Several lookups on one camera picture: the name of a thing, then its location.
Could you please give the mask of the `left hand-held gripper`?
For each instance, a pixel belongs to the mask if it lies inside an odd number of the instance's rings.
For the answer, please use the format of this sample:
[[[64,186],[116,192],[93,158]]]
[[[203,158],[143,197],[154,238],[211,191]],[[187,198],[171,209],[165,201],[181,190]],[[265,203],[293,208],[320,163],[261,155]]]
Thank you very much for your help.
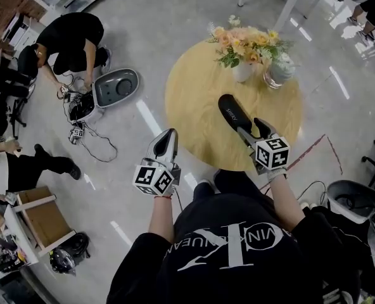
[[[133,186],[145,195],[171,197],[181,177],[181,168],[174,163],[178,145],[175,129],[167,129],[156,136],[150,142],[145,158],[136,167]],[[165,162],[154,160],[161,157]]]

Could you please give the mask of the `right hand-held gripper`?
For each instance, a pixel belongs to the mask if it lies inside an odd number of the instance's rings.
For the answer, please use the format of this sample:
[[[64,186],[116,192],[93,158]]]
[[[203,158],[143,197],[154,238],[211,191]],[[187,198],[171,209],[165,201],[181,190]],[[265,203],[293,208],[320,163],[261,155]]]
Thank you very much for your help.
[[[280,168],[286,168],[289,160],[290,146],[284,137],[277,134],[276,129],[261,118],[254,118],[260,137],[254,137],[242,127],[237,133],[251,149],[250,157],[258,175]]]

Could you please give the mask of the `person's left forearm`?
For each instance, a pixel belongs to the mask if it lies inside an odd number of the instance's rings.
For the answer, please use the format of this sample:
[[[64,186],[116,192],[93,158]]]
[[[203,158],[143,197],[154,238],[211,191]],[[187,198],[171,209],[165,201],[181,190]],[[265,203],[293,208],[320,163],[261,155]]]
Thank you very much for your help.
[[[148,232],[161,236],[168,242],[174,242],[174,223],[172,198],[155,196]]]

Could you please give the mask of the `person's right forearm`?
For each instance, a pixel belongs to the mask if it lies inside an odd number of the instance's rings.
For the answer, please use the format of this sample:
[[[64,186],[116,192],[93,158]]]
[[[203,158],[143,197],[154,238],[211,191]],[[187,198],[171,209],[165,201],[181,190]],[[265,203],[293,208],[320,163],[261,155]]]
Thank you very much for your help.
[[[305,218],[305,214],[284,174],[275,176],[269,185],[276,214],[284,228],[291,232]]]

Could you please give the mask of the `open grey equipment case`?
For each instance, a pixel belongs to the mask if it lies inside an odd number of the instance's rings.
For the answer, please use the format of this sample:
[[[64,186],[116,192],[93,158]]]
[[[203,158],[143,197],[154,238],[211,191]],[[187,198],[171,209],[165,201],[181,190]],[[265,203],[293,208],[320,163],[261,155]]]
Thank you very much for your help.
[[[131,97],[139,87],[138,73],[131,68],[110,71],[98,77],[92,90],[78,95],[70,102],[68,118],[71,123],[98,121],[108,107]]]
[[[375,190],[350,180],[337,180],[326,190],[327,207],[356,224],[375,218]]]

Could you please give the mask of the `person's right hand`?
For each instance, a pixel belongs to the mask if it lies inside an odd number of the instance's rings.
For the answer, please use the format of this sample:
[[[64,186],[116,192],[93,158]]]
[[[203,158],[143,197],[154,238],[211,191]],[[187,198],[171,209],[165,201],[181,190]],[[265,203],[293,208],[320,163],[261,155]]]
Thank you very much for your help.
[[[286,167],[281,168],[275,168],[273,170],[267,171],[267,179],[269,183],[271,183],[276,177],[283,176],[284,178],[287,178],[287,169]]]

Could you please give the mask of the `round wooden table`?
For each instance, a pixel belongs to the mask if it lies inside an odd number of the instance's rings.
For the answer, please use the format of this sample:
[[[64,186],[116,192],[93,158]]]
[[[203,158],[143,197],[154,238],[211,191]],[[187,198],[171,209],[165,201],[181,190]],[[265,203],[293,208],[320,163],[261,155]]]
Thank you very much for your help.
[[[165,111],[179,143],[202,162],[225,170],[254,169],[249,150],[222,116],[218,100],[231,94],[250,118],[269,122],[293,146],[303,116],[303,98],[296,79],[278,89],[264,82],[266,67],[256,65],[243,83],[232,69],[215,60],[216,44],[201,41],[174,64],[167,80]]]

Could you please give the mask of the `white vase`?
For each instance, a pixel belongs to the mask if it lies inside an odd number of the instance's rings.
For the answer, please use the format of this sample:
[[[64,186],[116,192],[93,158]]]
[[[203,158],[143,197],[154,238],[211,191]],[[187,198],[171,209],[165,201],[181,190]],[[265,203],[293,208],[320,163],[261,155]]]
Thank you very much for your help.
[[[248,80],[254,72],[252,63],[240,62],[232,68],[232,75],[236,82],[242,83]]]

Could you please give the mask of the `clear plastic water bottle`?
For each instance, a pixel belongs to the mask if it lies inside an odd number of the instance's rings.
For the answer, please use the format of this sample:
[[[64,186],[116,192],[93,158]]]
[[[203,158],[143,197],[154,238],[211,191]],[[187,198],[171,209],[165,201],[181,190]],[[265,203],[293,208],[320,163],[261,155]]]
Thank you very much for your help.
[[[295,70],[296,65],[289,55],[281,53],[266,69],[264,81],[270,88],[278,89],[294,76]]]

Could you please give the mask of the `orange and yellow flower bouquet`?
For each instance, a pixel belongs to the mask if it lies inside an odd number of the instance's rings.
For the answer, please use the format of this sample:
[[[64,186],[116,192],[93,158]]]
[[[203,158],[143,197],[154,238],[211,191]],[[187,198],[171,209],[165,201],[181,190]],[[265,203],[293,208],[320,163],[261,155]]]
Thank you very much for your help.
[[[278,60],[287,53],[293,43],[282,39],[274,30],[260,30],[244,26],[238,16],[230,15],[227,26],[216,26],[209,22],[207,43],[216,44],[216,62],[226,68],[235,68],[240,64],[263,64]]]

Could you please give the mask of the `spare gripper on floor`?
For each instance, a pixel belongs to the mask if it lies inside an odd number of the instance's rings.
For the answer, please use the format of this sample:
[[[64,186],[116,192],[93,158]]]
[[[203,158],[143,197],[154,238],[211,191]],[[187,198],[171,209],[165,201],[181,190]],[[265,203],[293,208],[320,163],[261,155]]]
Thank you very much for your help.
[[[73,127],[72,130],[70,131],[69,135],[69,141],[72,144],[77,144],[78,140],[82,139],[84,135],[84,129],[81,127]]]

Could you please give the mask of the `person's black printed shirt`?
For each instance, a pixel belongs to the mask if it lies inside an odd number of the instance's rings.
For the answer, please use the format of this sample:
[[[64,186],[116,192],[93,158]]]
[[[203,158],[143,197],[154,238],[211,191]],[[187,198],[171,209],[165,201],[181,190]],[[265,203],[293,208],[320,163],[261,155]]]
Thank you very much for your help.
[[[174,232],[134,241],[107,304],[323,304],[324,286],[359,298],[357,269],[321,213],[286,231],[265,198],[217,194],[187,206]]]

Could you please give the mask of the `white drawer cabinet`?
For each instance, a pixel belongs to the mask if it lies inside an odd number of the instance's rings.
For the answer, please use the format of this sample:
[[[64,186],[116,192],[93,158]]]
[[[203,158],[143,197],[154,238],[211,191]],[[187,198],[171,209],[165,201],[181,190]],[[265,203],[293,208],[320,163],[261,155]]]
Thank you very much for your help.
[[[14,49],[24,47],[29,39],[37,39],[37,36],[44,29],[44,25],[35,18],[28,17],[23,13],[16,13],[6,26],[1,40],[8,43]]]

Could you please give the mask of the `cluttered white desk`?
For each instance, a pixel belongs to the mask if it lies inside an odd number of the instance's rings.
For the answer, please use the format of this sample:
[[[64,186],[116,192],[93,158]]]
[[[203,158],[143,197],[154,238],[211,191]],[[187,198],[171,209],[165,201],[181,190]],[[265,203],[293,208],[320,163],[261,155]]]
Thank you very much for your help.
[[[14,206],[0,200],[0,272],[39,263],[37,243]]]

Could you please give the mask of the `white frame with cardboard panel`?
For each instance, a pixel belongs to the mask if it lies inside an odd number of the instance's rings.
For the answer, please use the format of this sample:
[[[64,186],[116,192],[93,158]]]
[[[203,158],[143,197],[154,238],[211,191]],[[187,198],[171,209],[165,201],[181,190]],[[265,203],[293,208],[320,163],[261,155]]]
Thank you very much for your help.
[[[17,204],[4,212],[4,236],[12,236],[18,256],[33,265],[76,232],[67,224],[58,208],[56,196],[48,187],[19,192]]]

